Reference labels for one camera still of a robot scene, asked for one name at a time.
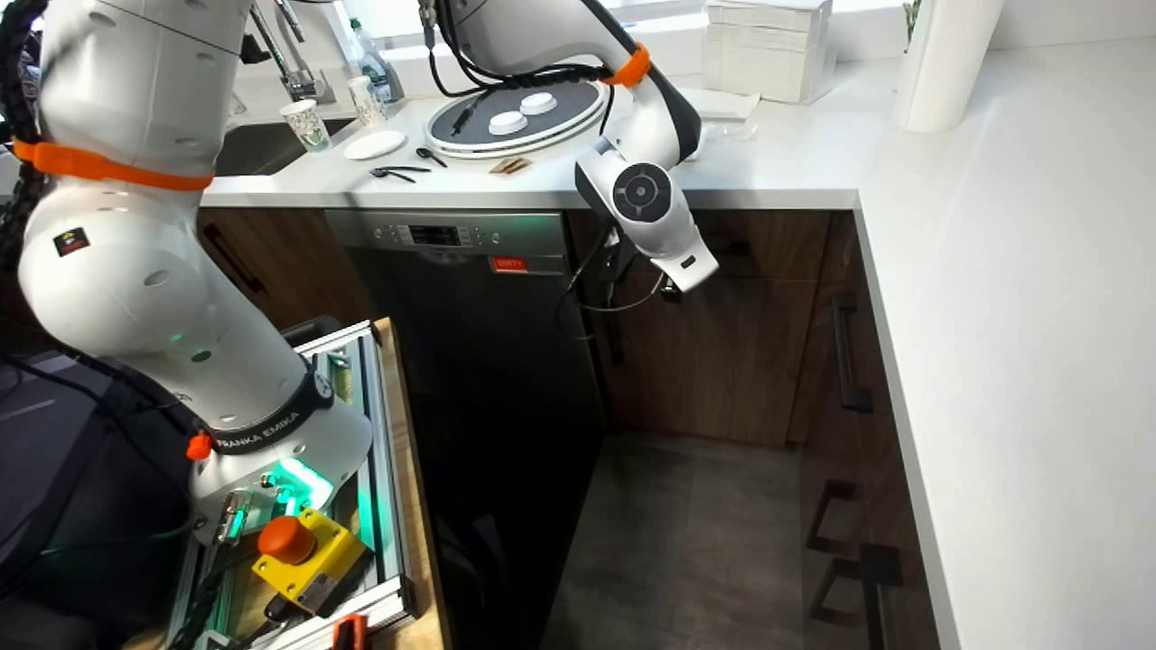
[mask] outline paper towel roll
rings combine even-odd
[[[973,98],[1006,0],[924,0],[900,71],[898,124],[947,130]]]

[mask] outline white container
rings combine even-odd
[[[830,67],[830,0],[707,2],[704,84],[770,100],[813,100]]]
[[[320,100],[293,100],[281,109],[281,116],[309,153],[330,149],[330,130],[321,124]]]
[[[902,57],[898,125],[949,130],[973,100],[1006,0],[924,0]]]

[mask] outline yellow object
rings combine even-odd
[[[262,557],[255,563],[255,575],[295,606],[311,614],[330,614],[336,606],[336,592],[346,592],[345,580],[367,557],[367,546],[357,541],[357,535],[351,535],[320,508],[304,508],[295,520],[304,531],[315,535],[315,551],[300,563]]]

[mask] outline black cable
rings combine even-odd
[[[244,634],[232,634],[224,650],[246,650],[246,646],[255,646],[262,634],[285,633],[289,624],[311,616],[309,611],[300,611],[300,606],[295,606],[293,598],[285,598],[285,597],[273,597],[262,614],[265,614],[265,621],[262,621],[257,627],[244,633]]]
[[[281,35],[293,66],[295,66],[295,67],[311,67],[311,66],[300,57],[300,51],[295,51],[295,43],[304,43],[304,35],[300,35],[300,26],[293,23],[293,13],[289,13],[285,8],[274,8],[274,13],[277,13],[277,35]]]
[[[468,100],[468,109],[457,116],[451,135],[464,135],[468,124],[474,118],[479,104],[487,100],[494,91],[479,91],[474,100]]]
[[[606,109],[605,109],[601,135],[606,135],[611,110],[616,110],[616,84],[611,84],[611,91],[606,91]]]
[[[277,54],[274,39],[269,35],[269,26],[265,26],[265,18],[262,18],[257,8],[251,8],[251,23],[255,23],[255,27],[262,33],[265,51],[274,57],[281,80],[289,80],[289,66],[285,66],[285,57]]]
[[[642,293],[642,295],[631,301],[631,303],[611,303],[611,308],[578,303],[578,308],[588,309],[588,313],[630,313],[630,309],[647,308],[647,303],[663,293],[666,283],[668,283],[666,269],[657,269],[651,293]]]
[[[244,561],[244,546],[217,546],[214,565],[211,575],[197,586],[184,621],[177,627],[177,634],[170,639],[165,650],[191,650],[199,633],[208,627],[214,603],[217,603],[217,587],[224,580],[224,575]]]
[[[115,366],[106,366],[106,361],[98,361],[98,357],[90,357],[90,355],[85,355],[75,345],[67,345],[57,340],[55,340],[55,345],[62,355],[70,355],[72,361],[79,361],[79,366],[86,366],[93,373],[106,373],[110,380],[115,380],[115,382],[131,386],[137,396],[146,396],[146,405],[149,405],[146,411],[158,411],[175,426],[175,435],[184,439],[191,431],[208,431],[208,423],[199,423],[187,409],[181,409],[177,401],[158,396],[158,390],[146,376],[122,373]]]
[[[635,259],[641,259],[635,252],[630,252],[625,259],[611,259],[616,275],[605,283],[606,285],[605,308],[617,303],[617,285],[635,266]]]
[[[90,396],[103,414],[110,414],[112,423],[118,423],[118,411],[112,411],[112,409],[103,401],[103,395],[93,395],[90,386],[72,382],[72,380],[62,380],[62,376],[51,376],[51,373],[44,373],[44,368],[35,368],[35,366],[26,366],[26,361],[20,361],[20,357],[13,357],[13,355],[0,355],[0,361],[13,366],[13,368],[20,368],[20,373],[31,373],[31,376],[35,376],[35,380],[44,380],[44,382],[57,382],[57,386],[70,386],[70,390]]]
[[[616,219],[605,225],[597,245],[581,257],[581,263],[576,266],[576,275],[566,278],[566,293],[578,287],[581,275],[588,269],[588,263],[606,248],[606,238],[617,230]]]
[[[522,74],[500,74],[493,67],[482,67],[479,62],[470,62],[464,54],[464,39],[458,39],[458,27],[451,23],[451,0],[434,0],[434,23],[440,27],[440,39],[446,48],[451,51],[457,66],[464,67],[464,74],[474,84],[474,91],[447,91],[440,84],[440,71],[439,71],[439,57],[434,57],[434,26],[432,18],[423,13],[423,35],[428,35],[428,57],[432,57],[432,74],[439,84],[439,91],[446,98],[470,98],[479,91],[510,91],[510,86],[546,86],[546,84],[563,84],[563,80],[606,80],[611,67],[606,66],[542,66],[536,71],[522,71]]]

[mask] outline dishwasher control panel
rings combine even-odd
[[[346,248],[415,252],[434,263],[525,259],[525,269],[563,269],[566,238],[560,214],[394,214],[341,209],[324,214]]]

